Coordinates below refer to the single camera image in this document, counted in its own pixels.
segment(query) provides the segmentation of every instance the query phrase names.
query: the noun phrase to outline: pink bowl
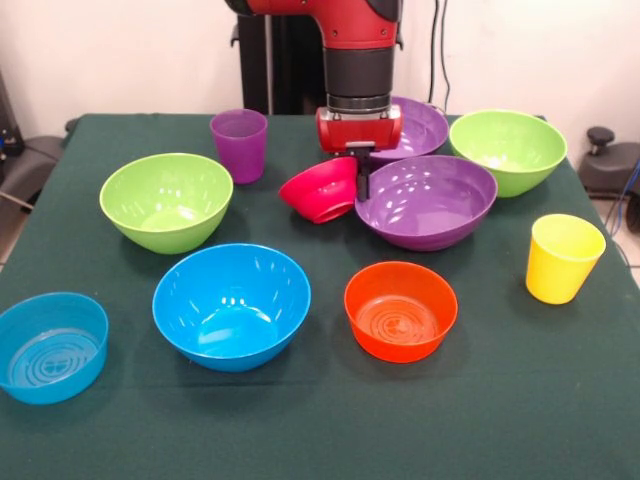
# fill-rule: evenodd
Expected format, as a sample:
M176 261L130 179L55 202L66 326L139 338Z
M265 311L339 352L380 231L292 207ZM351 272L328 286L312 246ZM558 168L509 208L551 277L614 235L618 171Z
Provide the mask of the pink bowl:
M356 199L358 162L338 157L319 163L280 188L280 198L313 223L325 223L347 213Z

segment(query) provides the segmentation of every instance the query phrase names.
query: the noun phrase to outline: green tablecloth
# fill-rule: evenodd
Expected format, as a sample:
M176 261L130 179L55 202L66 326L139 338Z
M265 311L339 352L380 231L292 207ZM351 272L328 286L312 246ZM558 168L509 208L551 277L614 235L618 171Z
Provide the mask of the green tablecloth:
M281 249L313 292L283 354L219 374L189 364L153 325L156 283L183 256L132 244L98 206L104 180L137 157L215 158L208 117L82 118L0 274L0 307L48 291L90 295L110 317L109 356L97 382L62 404L0 394L3 478L640 478L640 295L613 244L569 305L541 304L523 285L538 216L601 225L568 162L498 200L462 243L417 254L354 212L314 226L279 200L287 178L323 158L317 145L313 118L272 118L265 176L236 189L207 242ZM369 357L344 314L348 279L387 259L433 268L458 295L458 323L417 364Z

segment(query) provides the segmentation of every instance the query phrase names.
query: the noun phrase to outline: white wall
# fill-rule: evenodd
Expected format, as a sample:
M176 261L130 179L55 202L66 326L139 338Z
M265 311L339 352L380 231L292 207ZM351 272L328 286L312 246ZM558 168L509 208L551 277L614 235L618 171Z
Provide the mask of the white wall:
M222 0L0 0L0 68L25 136L86 112L242 106Z
M432 0L405 0L395 93L426 100ZM450 0L451 113L548 117L570 157L593 124L640 135L640 1ZM0 66L24 133L84 112L241 106L234 14L223 0L0 0ZM444 82L438 68L436 103Z
M395 89L426 100L432 0L407 0ZM450 113L510 108L543 114L567 137L569 158L604 124L640 141L640 1L449 0L445 53ZM434 103L442 106L439 66Z

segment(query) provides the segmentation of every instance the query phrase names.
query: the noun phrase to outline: blue bowl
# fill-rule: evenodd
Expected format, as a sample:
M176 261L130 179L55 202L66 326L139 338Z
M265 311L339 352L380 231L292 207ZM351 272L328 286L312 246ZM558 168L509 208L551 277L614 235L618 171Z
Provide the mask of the blue bowl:
M0 386L32 405L67 400L85 390L107 357L104 309L77 293L47 293L0 316Z
M160 333L212 370L244 372L291 342L311 303L309 280L287 255L228 244L194 253L169 270L153 297Z

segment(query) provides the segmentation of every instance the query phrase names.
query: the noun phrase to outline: green bowl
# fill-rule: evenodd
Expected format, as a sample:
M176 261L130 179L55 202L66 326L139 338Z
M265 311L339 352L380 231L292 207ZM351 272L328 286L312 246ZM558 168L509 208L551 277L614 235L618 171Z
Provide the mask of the green bowl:
M542 183L567 156L567 142L549 123L508 110L464 115L451 125L454 152L487 168L498 197L515 197Z
M233 180L199 155L144 157L114 172L100 190L100 207L126 237L152 252L193 250L220 225Z

